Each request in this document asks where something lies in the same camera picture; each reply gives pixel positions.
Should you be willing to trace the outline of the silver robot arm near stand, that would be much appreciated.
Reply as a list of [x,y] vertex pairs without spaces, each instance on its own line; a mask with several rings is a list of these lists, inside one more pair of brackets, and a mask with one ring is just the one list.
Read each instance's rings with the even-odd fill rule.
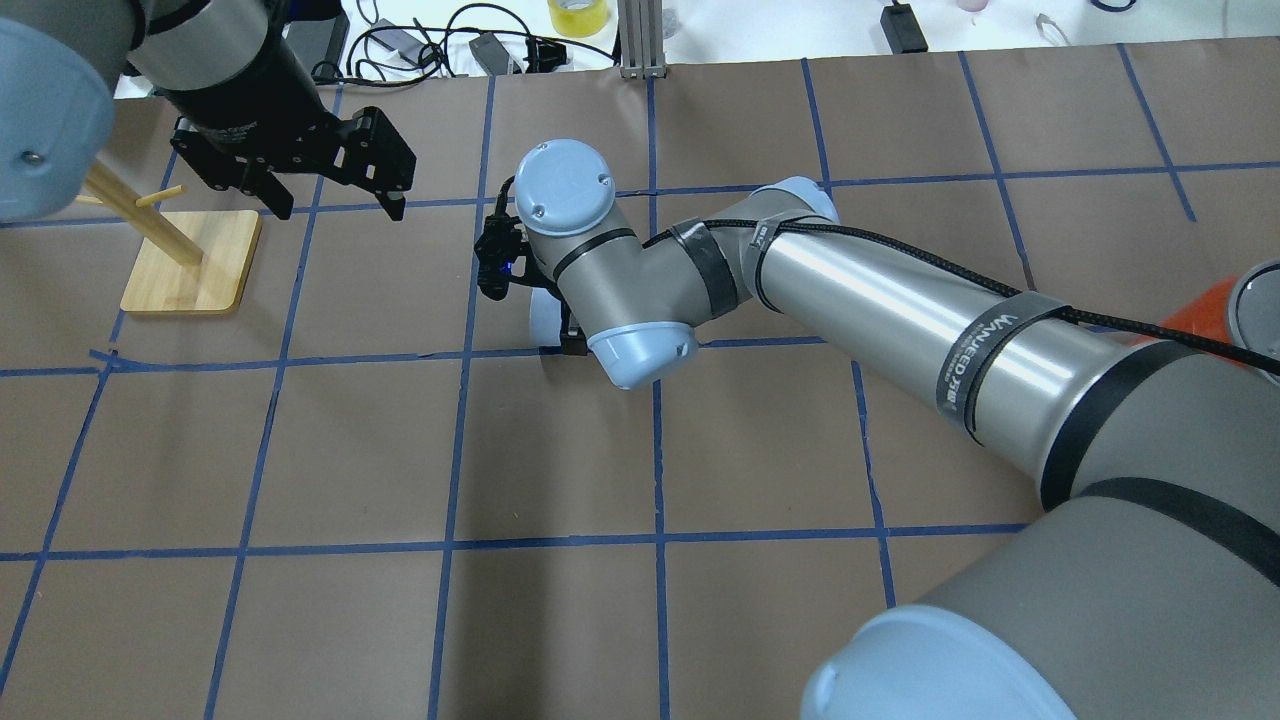
[[179,114],[172,145],[216,191],[288,219],[283,174],[321,176],[404,215],[416,156],[379,108],[347,120],[285,41],[339,1],[5,1],[1,5],[1,215],[68,206],[113,132],[119,78],[136,70]]

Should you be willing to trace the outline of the silver robot arm near can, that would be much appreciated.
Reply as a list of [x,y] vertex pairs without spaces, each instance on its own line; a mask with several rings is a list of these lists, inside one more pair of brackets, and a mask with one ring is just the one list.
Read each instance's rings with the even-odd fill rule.
[[748,300],[1028,473],[1044,515],[810,676],[805,719],[1275,719],[1277,359],[1087,313],[844,225],[792,177],[641,241],[604,158],[531,149],[477,287],[544,288],[621,389]]

